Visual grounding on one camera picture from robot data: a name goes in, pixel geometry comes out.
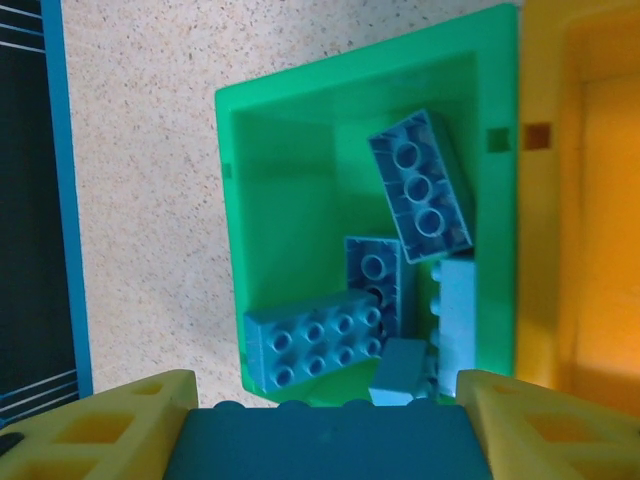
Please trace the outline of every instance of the yellow plastic toy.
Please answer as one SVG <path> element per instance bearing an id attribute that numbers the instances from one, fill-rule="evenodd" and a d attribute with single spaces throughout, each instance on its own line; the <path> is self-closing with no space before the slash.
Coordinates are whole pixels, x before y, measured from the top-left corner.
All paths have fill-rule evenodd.
<path id="1" fill-rule="evenodd" d="M 460 372 L 494 480 L 640 478 L 640 418 L 479 370 Z"/>
<path id="2" fill-rule="evenodd" d="M 640 1 L 528 0 L 517 377 L 640 415 Z"/>
<path id="3" fill-rule="evenodd" d="M 10 425 L 0 435 L 25 438 L 0 480 L 161 480 L 196 398 L 175 370 Z M 457 402 L 494 480 L 640 478 L 640 418 L 479 370 L 459 374 Z"/>
<path id="4" fill-rule="evenodd" d="M 0 480 L 161 480 L 195 374 L 174 370 L 10 425 L 24 440 L 0 457 Z"/>

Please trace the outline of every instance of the light blue brick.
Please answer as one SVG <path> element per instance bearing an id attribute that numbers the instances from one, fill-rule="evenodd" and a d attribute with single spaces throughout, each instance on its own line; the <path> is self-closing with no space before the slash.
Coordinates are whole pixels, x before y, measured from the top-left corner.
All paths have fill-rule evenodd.
<path id="1" fill-rule="evenodd" d="M 347 287 L 378 297 L 382 339 L 412 337 L 416 315 L 416 267 L 407 263 L 400 240 L 351 236 L 345 239 Z"/>
<path id="2" fill-rule="evenodd" d="M 425 340 L 390 338 L 369 385 L 373 404 L 401 406 L 433 396 L 436 369 Z"/>
<path id="3" fill-rule="evenodd" d="M 438 115 L 416 112 L 369 145 L 409 263 L 473 245 L 473 197 Z"/>
<path id="4" fill-rule="evenodd" d="M 438 387 L 455 397 L 460 370 L 476 368 L 476 264 L 471 256 L 450 257 L 432 270 L 440 297 L 431 311 L 440 316 Z"/>
<path id="5" fill-rule="evenodd" d="M 351 290 L 244 316 L 247 367 L 265 392 L 378 357 L 375 295 Z"/>

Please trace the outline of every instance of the green container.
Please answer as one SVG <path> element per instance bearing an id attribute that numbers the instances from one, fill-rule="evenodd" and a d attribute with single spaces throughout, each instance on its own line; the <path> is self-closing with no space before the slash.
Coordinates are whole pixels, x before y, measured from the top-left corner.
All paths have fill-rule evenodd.
<path id="1" fill-rule="evenodd" d="M 216 92 L 243 385 L 276 402 L 369 398 L 376 361 L 273 394 L 248 375 L 243 315 L 346 288 L 344 237 L 396 235 L 367 138 L 440 113 L 476 201 L 477 365 L 513 372 L 517 10 L 500 5 Z M 420 265 L 421 336 L 438 287 Z"/>

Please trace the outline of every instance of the white speckled surface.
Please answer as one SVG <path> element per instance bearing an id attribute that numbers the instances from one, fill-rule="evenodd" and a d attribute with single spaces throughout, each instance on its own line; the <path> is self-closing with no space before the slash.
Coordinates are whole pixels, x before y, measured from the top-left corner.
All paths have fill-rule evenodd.
<path id="1" fill-rule="evenodd" d="M 96 391 L 194 369 L 246 405 L 213 107 L 225 85 L 494 0 L 66 0 Z"/>

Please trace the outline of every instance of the toy brick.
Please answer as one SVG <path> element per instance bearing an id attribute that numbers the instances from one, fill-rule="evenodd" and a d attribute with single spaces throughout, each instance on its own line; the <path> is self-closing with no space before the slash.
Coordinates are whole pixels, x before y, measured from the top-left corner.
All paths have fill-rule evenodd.
<path id="1" fill-rule="evenodd" d="M 458 372 L 476 368 L 476 264 L 470 255 L 446 258 L 432 277 L 440 282 L 440 296 L 431 302 L 440 316 L 438 388 L 453 397 Z"/>
<path id="2" fill-rule="evenodd" d="M 350 290 L 245 314 L 247 366 L 265 392 L 378 357 L 375 295 Z"/>
<path id="3" fill-rule="evenodd" d="M 402 253 L 400 240 L 350 236 L 345 239 L 347 287 L 378 297 L 381 337 L 412 337 L 417 332 L 416 268 Z"/>
<path id="4" fill-rule="evenodd" d="M 193 410 L 165 480 L 488 480 L 465 410 L 416 400 L 373 407 L 356 400 L 313 408 L 224 402 Z"/>
<path id="5" fill-rule="evenodd" d="M 439 116 L 416 112 L 369 145 L 409 263 L 473 245 L 472 195 Z"/>
<path id="6" fill-rule="evenodd" d="M 437 366 L 425 340 L 390 338 L 384 347 L 369 394 L 374 405 L 407 405 L 434 397 Z"/>

